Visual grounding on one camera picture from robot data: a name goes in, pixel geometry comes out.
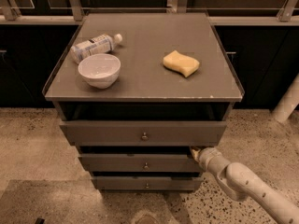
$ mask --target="clear bottle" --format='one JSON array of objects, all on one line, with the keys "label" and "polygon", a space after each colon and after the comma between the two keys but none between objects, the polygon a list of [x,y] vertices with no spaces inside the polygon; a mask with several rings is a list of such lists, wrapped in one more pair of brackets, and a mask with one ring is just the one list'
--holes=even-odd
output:
[{"label": "clear bottle", "polygon": [[116,34],[113,37],[103,34],[72,46],[70,53],[74,61],[80,63],[88,56],[112,51],[120,42],[122,42],[120,34]]}]

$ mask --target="black cabinet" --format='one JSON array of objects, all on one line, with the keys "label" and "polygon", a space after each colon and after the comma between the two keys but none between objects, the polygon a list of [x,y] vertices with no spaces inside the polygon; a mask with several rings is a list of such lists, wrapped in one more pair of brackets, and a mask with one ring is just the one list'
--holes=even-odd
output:
[{"label": "black cabinet", "polygon": [[299,27],[216,29],[245,90],[235,108],[274,108],[299,72]]},{"label": "black cabinet", "polygon": [[0,26],[0,106],[52,106],[42,88],[76,30],[76,25]]}]

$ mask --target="desk with drawers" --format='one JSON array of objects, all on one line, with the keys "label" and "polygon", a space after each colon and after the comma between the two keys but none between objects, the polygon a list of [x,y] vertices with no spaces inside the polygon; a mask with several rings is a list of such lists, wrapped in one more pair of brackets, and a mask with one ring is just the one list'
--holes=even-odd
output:
[{"label": "desk with drawers", "polygon": [[[103,33],[123,37],[112,52],[121,72],[111,87],[89,86],[67,54],[45,90],[82,166],[100,190],[198,189],[201,170],[189,146],[216,146],[243,96],[208,18],[90,14],[74,44]],[[185,78],[164,68],[175,49],[200,61],[199,70]]]}]

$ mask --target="white bowl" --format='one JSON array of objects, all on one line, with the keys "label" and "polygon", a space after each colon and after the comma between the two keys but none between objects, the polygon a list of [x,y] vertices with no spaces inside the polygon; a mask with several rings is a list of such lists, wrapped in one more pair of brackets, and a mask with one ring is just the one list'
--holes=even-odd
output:
[{"label": "white bowl", "polygon": [[91,86],[104,89],[118,78],[121,62],[116,56],[96,54],[89,56],[78,65],[78,72]]}]

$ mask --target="speckled floor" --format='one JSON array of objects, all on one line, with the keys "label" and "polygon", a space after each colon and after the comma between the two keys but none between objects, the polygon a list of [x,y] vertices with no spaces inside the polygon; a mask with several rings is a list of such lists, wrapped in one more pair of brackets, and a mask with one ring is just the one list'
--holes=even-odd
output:
[{"label": "speckled floor", "polygon": [[[299,206],[299,114],[233,110],[219,151]],[[231,201],[210,174],[194,193],[100,193],[53,109],[0,108],[0,223],[275,223],[251,198]]]}]

